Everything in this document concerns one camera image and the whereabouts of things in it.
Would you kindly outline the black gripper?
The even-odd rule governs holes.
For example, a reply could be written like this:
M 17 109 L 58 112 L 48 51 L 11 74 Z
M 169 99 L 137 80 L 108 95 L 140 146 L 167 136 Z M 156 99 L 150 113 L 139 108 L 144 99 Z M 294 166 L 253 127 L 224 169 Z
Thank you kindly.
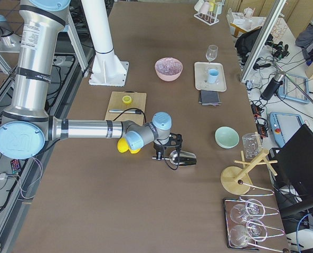
M 170 133 L 167 139 L 157 139 L 153 142 L 153 147 L 156 150 L 156 159 L 162 160 L 164 158 L 164 152 L 167 148 L 174 148 L 180 152 L 182 149 L 182 135 L 179 133 Z

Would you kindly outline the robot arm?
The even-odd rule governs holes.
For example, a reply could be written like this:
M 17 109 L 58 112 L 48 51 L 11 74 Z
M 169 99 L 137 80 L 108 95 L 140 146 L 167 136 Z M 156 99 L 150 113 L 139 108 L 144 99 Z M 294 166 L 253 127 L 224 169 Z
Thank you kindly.
M 58 34 L 65 28 L 83 71 L 89 70 L 83 47 L 73 26 L 69 1 L 21 1 L 24 20 L 11 104 L 2 112 L 0 153 L 27 159 L 43 152 L 48 141 L 68 138 L 121 139 L 129 151 L 152 143 L 157 160 L 166 148 L 180 152 L 182 137 L 171 133 L 168 113 L 158 112 L 143 125 L 132 121 L 58 119 L 54 110 L 62 86 L 52 89 L 51 71 Z

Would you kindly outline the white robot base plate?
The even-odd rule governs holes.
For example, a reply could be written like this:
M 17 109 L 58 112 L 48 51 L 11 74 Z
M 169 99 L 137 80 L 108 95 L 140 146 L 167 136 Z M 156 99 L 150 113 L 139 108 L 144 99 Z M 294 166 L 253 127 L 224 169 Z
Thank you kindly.
M 82 7 L 96 53 L 89 84 L 125 86 L 129 63 L 115 54 L 105 2 L 86 0 Z

